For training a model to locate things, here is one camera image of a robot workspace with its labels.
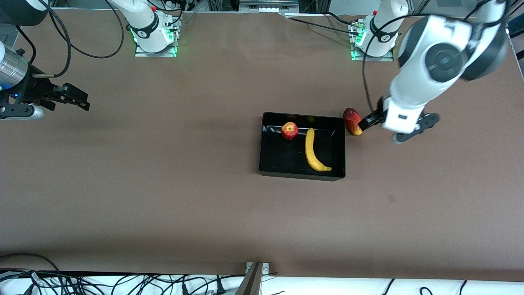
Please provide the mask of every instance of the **yellow banana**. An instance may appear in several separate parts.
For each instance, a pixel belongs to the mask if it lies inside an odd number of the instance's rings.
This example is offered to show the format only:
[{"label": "yellow banana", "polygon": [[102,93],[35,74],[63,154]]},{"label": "yellow banana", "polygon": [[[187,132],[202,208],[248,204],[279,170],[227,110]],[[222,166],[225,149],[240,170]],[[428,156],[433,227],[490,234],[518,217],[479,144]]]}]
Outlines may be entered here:
[{"label": "yellow banana", "polygon": [[319,159],[316,158],[315,151],[313,150],[314,139],[315,131],[310,128],[305,134],[305,158],[308,160],[308,164],[318,172],[331,171],[331,167],[324,166],[324,164],[320,163]]}]

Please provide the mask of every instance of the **silver cylinder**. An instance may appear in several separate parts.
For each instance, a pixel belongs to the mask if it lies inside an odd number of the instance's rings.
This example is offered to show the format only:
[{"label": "silver cylinder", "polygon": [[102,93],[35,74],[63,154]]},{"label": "silver cylinder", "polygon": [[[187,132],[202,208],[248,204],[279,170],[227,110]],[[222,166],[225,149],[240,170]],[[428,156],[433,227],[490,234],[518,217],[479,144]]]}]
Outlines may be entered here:
[{"label": "silver cylinder", "polygon": [[24,79],[29,65],[11,47],[0,42],[0,56],[2,56],[2,51],[4,58],[0,62],[0,90],[5,90]]}]

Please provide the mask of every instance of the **metal bracket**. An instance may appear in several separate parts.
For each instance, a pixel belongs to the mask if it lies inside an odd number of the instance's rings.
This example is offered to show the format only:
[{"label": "metal bracket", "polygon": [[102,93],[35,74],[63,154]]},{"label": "metal bracket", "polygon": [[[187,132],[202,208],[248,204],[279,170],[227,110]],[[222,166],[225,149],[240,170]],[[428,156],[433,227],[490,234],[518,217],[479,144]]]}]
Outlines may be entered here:
[{"label": "metal bracket", "polygon": [[235,295],[260,295],[260,284],[262,276],[269,274],[269,263],[248,262],[246,264],[246,276]]}]

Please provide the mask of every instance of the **brown table surface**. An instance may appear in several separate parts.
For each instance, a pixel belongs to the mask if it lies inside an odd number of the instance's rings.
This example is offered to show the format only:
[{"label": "brown table surface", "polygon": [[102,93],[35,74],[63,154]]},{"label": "brown table surface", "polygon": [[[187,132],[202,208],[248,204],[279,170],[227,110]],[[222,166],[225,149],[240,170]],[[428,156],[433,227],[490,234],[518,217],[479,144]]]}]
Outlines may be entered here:
[{"label": "brown table surface", "polygon": [[[58,13],[83,50],[117,47],[110,10]],[[380,127],[348,135],[346,178],[307,181],[257,173],[261,116],[366,115],[347,35],[278,14],[197,14],[183,30],[177,58],[135,58],[129,34],[110,59],[73,52],[55,83],[86,91],[89,112],[60,104],[42,121],[0,124],[2,253],[45,254],[64,270],[242,273],[259,260],[283,276],[524,277],[513,54],[430,102],[435,128],[402,145]],[[26,31],[35,65],[58,72],[66,45],[49,18]],[[398,66],[368,65],[376,100]]]}]

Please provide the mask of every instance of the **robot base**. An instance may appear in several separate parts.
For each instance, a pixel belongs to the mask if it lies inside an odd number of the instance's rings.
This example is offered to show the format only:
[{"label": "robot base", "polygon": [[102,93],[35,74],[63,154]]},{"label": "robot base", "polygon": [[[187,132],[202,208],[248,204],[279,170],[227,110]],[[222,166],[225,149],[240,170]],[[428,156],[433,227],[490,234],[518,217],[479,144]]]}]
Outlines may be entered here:
[{"label": "robot base", "polygon": [[[364,19],[360,18],[358,21],[353,22],[351,25],[347,26],[347,29],[349,31],[354,31],[359,34],[362,33],[362,29],[364,27]],[[362,49],[358,48],[355,43],[357,43],[357,40],[360,38],[360,36],[350,35],[350,47],[351,47],[351,60],[363,60],[364,59],[364,52]],[[368,61],[393,61],[393,50],[390,49],[388,53],[381,57],[374,57],[374,56],[366,56],[366,60]]]},{"label": "robot base", "polygon": [[[173,21],[173,16],[164,14],[165,22],[170,23]],[[166,48],[159,52],[147,52],[144,51],[140,46],[138,45],[138,42],[135,38],[135,57],[177,57],[178,52],[178,40],[180,39],[180,29],[181,29],[181,23],[182,23],[182,17],[178,19],[178,21],[170,26],[165,27],[166,30],[166,36],[169,39],[173,39],[174,41],[171,44],[168,44]]]}]

